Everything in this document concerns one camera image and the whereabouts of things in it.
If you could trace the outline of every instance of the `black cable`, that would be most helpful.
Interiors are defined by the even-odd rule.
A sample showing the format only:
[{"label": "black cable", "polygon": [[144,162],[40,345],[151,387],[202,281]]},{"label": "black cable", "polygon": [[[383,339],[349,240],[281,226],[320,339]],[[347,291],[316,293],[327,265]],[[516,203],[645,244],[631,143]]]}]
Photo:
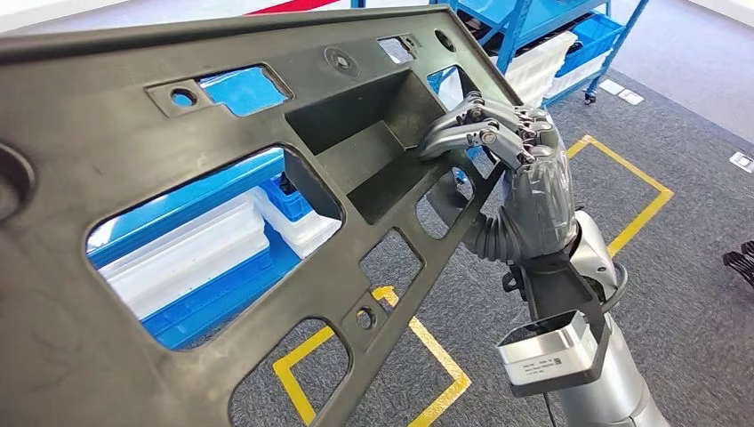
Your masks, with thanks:
[{"label": "black cable", "polygon": [[607,301],[602,304],[603,313],[610,311],[610,309],[612,309],[612,307],[614,307],[615,304],[617,304],[618,301],[620,301],[620,299],[626,294],[626,290],[628,289],[626,285],[629,282],[629,271],[626,270],[626,268],[618,262],[613,262],[613,264],[615,265],[615,269],[621,273],[621,283],[618,285],[618,288],[615,289],[615,293],[610,295],[610,298],[607,298]]},{"label": "black cable", "polygon": [[552,427],[557,427],[555,423],[555,416],[552,414],[552,407],[549,405],[549,396],[547,393],[543,393],[544,405],[547,407],[547,413],[549,414],[549,421],[552,423]]}]

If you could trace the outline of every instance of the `white plastic container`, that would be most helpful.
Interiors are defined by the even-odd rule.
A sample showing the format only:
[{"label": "white plastic container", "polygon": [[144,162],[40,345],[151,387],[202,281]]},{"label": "white plastic container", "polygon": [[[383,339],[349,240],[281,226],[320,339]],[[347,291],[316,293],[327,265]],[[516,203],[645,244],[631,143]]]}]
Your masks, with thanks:
[{"label": "white plastic container", "polygon": [[612,50],[607,51],[587,61],[579,67],[571,70],[571,72],[568,74],[565,74],[561,77],[555,77],[552,81],[552,85],[549,87],[549,90],[547,91],[547,93],[545,93],[544,97],[553,98],[559,93],[563,92],[565,89],[568,89],[569,87],[579,83],[584,78],[598,72],[599,69],[602,68],[602,64],[605,63],[605,59],[611,51]]},{"label": "white plastic container", "polygon": [[[539,107],[549,90],[555,74],[566,60],[568,48],[575,43],[576,35],[565,31],[514,58],[505,73],[505,80],[518,93],[525,105]],[[490,58],[497,63],[497,57]]]},{"label": "white plastic container", "polygon": [[269,201],[263,189],[255,187],[247,194],[253,198],[264,219],[301,259],[309,256],[341,227],[340,221],[320,216],[314,211],[292,222]]},{"label": "white plastic container", "polygon": [[242,194],[105,265],[100,274],[141,319],[267,247],[264,221]]}]

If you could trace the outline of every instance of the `yellow floor marking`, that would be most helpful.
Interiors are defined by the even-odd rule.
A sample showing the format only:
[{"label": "yellow floor marking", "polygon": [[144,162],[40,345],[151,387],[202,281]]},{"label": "yellow floor marking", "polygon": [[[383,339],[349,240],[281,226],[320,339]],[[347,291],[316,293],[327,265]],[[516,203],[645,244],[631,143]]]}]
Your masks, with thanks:
[{"label": "yellow floor marking", "polygon": [[[398,303],[398,296],[393,292],[392,286],[383,286],[374,289],[372,296],[376,300],[385,299],[390,305],[395,307]],[[421,411],[416,418],[413,419],[408,425],[409,427],[425,427],[429,426],[437,420],[439,416],[445,412],[445,410],[453,404],[459,396],[463,394],[466,389],[471,385],[471,380],[463,373],[461,367],[450,357],[450,355],[442,348],[437,342],[434,336],[427,330],[424,325],[417,318],[411,318],[408,326],[416,334],[419,340],[427,346],[429,352],[432,353],[437,361],[445,368],[447,373],[453,378],[453,383],[445,391],[440,394],[429,406]],[[312,335],[302,345],[293,349],[290,353],[286,354],[282,358],[278,359],[272,364],[272,369],[275,374],[280,378],[280,382],[283,384],[283,388],[288,393],[288,397],[291,399],[293,406],[299,412],[301,420],[309,425],[316,413],[314,408],[309,403],[304,391],[301,389],[299,382],[293,376],[291,368],[296,363],[304,359],[309,353],[314,351],[323,342],[330,339],[333,336],[333,330],[329,326],[325,326],[320,329],[316,334]]]},{"label": "yellow floor marking", "polygon": [[634,218],[633,221],[631,221],[628,227],[623,229],[623,231],[621,231],[621,234],[619,234],[618,237],[610,242],[610,245],[607,246],[607,252],[610,254],[610,256],[614,256],[618,253],[618,251],[623,249],[623,247],[626,246],[626,244],[629,243],[629,241],[633,239],[634,236],[637,235],[637,233],[649,222],[649,220],[652,219],[652,217],[654,217],[660,211],[660,209],[662,209],[662,207],[666,203],[668,203],[670,198],[673,197],[673,192],[664,185],[660,184],[655,178],[652,178],[651,176],[642,172],[631,162],[619,156],[615,151],[609,149],[605,144],[595,140],[589,135],[584,135],[583,138],[572,145],[567,151],[568,156],[575,156],[588,145],[593,145],[595,148],[605,153],[619,165],[622,165],[637,177],[641,178],[642,181],[651,185],[660,192],[660,194],[652,201],[652,203],[645,207],[644,210],[641,211],[641,213],[636,218]]}]

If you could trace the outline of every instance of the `shelf leg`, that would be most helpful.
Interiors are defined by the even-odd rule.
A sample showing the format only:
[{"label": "shelf leg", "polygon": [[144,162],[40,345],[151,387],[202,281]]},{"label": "shelf leg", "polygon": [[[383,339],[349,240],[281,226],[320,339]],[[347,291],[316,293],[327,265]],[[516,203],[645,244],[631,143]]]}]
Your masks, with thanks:
[{"label": "shelf leg", "polygon": [[641,0],[638,2],[637,8],[634,9],[633,14],[631,14],[629,21],[626,23],[626,29],[624,29],[623,32],[618,36],[618,40],[615,41],[615,45],[613,46],[613,51],[610,52],[609,55],[607,55],[607,58],[605,58],[605,62],[602,64],[602,68],[604,71],[599,73],[597,77],[594,77],[594,80],[591,81],[589,87],[587,88],[587,95],[597,94],[597,86],[599,85],[599,79],[602,78],[602,76],[604,76],[605,73],[607,72],[607,69],[610,68],[610,64],[613,63],[613,59],[615,58],[615,55],[618,53],[618,51],[621,50],[621,46],[623,46],[623,42],[626,41],[626,37],[629,36],[629,33],[636,25],[638,17],[641,16],[641,13],[644,11],[644,8],[646,7],[647,3],[649,3],[649,0]]},{"label": "shelf leg", "polygon": [[505,75],[508,65],[516,54],[516,41],[518,40],[518,36],[521,35],[521,28],[524,26],[524,20],[529,13],[531,5],[532,0],[517,0],[516,6],[513,7],[508,16],[508,28],[503,33],[502,46],[497,57],[497,69],[503,75]]}]

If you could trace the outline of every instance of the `blue plastic crate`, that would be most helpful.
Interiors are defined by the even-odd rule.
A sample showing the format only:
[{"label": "blue plastic crate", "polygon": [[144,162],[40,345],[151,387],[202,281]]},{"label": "blue plastic crate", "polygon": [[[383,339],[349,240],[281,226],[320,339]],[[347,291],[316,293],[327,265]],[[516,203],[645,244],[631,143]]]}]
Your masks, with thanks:
[{"label": "blue plastic crate", "polygon": [[109,242],[87,251],[99,269],[283,172],[283,151],[270,149],[157,197],[115,219]]},{"label": "blue plastic crate", "polygon": [[291,222],[296,222],[311,212],[311,205],[299,191],[285,194],[280,189],[281,175],[263,182],[260,187],[267,193],[269,201]]},{"label": "blue plastic crate", "polygon": [[624,26],[602,13],[596,13],[591,18],[575,26],[571,31],[579,37],[582,48],[565,56],[565,63],[557,71],[555,77],[564,76],[612,49],[615,39],[618,38],[624,29]]},{"label": "blue plastic crate", "polygon": [[265,224],[269,249],[143,320],[165,347],[179,349],[230,320],[270,289],[301,259]]}]

